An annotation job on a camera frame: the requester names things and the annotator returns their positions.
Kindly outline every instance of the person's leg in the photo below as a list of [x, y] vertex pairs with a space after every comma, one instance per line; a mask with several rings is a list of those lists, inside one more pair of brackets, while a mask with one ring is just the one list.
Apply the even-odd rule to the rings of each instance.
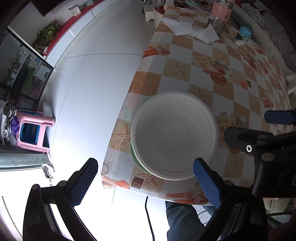
[[[203, 208], [204, 208], [204, 209], [205, 209], [205, 210], [206, 210], [211, 216], [213, 216], [213, 215], [214, 215], [214, 212], [217, 210], [217, 208], [216, 208], [215, 206], [203, 206]], [[239, 211], [238, 208], [236, 208], [236, 207], [233, 208], [233, 210], [232, 210], [232, 212], [231, 212], [231, 215], [230, 215], [230, 217], [229, 217], [229, 219], [228, 219], [228, 222], [227, 222], [225, 228], [223, 229], [223, 231], [222, 231], [222, 233], [221, 233], [221, 236], [220, 236], [221, 240], [225, 239], [225, 238], [228, 236], [228, 234], [229, 234], [229, 232], [230, 232], [230, 230], [231, 230], [231, 228], [232, 228], [232, 226], [233, 226], [233, 224], [234, 224], [234, 222], [235, 222], [235, 219], [236, 219], [236, 217], [237, 217], [238, 211]]]
[[203, 230], [198, 214], [192, 205], [165, 202], [168, 224], [168, 241], [193, 241]]

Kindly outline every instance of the box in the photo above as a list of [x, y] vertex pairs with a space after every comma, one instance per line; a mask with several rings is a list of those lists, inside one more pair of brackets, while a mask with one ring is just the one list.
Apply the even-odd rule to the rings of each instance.
[[91, 6], [91, 5], [95, 4], [97, 1], [99, 1], [99, 0], [88, 0], [83, 4], [83, 6], [84, 7]]
[[77, 16], [78, 14], [81, 14], [81, 10], [78, 5], [73, 5], [69, 7], [68, 10], [72, 12], [73, 16]]

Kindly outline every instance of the wall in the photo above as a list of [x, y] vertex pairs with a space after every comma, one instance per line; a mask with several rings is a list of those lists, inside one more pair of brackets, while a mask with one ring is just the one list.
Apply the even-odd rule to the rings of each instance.
[[18, 33], [28, 44], [36, 39], [38, 31], [42, 30], [54, 18], [63, 25], [72, 12], [68, 8], [75, 4], [83, 4], [86, 0], [66, 0], [46, 14], [44, 17], [32, 3], [29, 3], [10, 23], [10, 27]]

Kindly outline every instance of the black cable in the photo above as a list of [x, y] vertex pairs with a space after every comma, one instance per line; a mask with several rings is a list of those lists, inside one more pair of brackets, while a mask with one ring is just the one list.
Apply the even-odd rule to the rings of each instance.
[[199, 216], [200, 214], [204, 213], [204, 212], [206, 212], [206, 210], [204, 210], [204, 211], [200, 212], [200, 213], [198, 214], [198, 216]]
[[148, 196], [146, 197], [145, 210], [146, 210], [146, 214], [147, 214], [147, 218], [148, 218], [150, 231], [151, 231], [151, 234], [152, 234], [152, 240], [155, 241], [154, 233], [153, 233], [153, 230], [152, 230], [152, 226], [151, 226], [151, 222], [150, 222], [150, 218], [149, 218], [149, 214], [148, 214], [148, 210], [147, 210], [147, 200], [148, 200]]

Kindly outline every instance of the bottle cap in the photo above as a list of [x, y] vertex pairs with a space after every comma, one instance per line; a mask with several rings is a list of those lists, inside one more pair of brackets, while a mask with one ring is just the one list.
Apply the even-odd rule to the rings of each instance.
[[252, 30], [253, 29], [253, 27], [250, 25], [250, 24], [248, 24], [248, 23], [246, 23], [246, 26], [245, 26], [248, 30]]

